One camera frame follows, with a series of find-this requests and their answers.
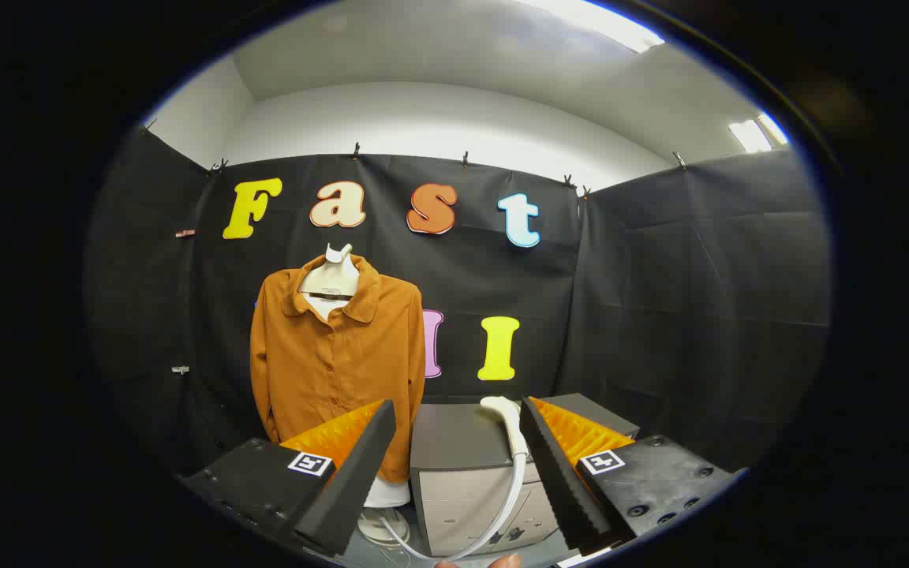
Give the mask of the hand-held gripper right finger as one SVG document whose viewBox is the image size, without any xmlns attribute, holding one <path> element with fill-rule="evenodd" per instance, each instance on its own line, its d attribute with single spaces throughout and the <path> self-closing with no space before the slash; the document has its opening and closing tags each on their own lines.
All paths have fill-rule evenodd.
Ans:
<svg viewBox="0 0 909 568">
<path fill-rule="evenodd" d="M 664 435 L 636 439 L 526 397 L 520 429 L 567 546 L 582 554 L 652 538 L 742 478 Z"/>
</svg>

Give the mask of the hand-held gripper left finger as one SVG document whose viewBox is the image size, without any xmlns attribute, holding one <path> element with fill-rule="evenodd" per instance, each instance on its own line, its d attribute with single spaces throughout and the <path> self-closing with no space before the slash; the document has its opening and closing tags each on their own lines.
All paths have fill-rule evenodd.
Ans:
<svg viewBox="0 0 909 568">
<path fill-rule="evenodd" d="M 280 547 L 339 556 L 395 432 L 394 404 L 379 400 L 284 443 L 249 439 L 181 482 Z"/>
</svg>

